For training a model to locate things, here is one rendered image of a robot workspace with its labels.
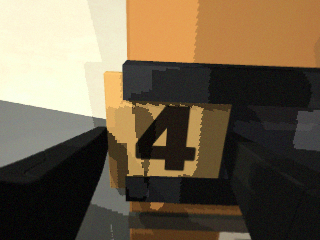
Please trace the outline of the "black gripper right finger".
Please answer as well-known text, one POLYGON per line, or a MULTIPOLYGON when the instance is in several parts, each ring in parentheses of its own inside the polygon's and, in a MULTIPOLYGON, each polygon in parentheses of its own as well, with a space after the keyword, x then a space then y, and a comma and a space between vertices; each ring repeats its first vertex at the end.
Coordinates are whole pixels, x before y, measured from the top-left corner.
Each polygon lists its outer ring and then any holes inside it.
POLYGON ((320 173, 235 132, 223 158, 252 240, 320 240, 320 173))

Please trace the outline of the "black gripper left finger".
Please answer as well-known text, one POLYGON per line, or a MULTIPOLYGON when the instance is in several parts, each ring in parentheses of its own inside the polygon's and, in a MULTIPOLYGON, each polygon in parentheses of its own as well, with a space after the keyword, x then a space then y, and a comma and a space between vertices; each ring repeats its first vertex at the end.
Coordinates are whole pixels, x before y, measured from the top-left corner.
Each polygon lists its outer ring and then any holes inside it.
POLYGON ((0 240, 75 240, 108 152, 99 126, 0 167, 0 240))

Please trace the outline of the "orange wooden board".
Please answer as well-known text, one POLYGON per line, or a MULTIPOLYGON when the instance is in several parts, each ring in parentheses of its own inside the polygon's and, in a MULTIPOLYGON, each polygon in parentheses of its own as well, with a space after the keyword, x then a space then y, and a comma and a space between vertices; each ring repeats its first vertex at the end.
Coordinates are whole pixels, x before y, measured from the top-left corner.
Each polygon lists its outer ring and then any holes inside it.
MULTIPOLYGON (((123 100, 227 104, 235 132, 320 173, 320 0, 126 0, 123 100)), ((130 240, 249 233, 218 178, 125 176, 130 240)))

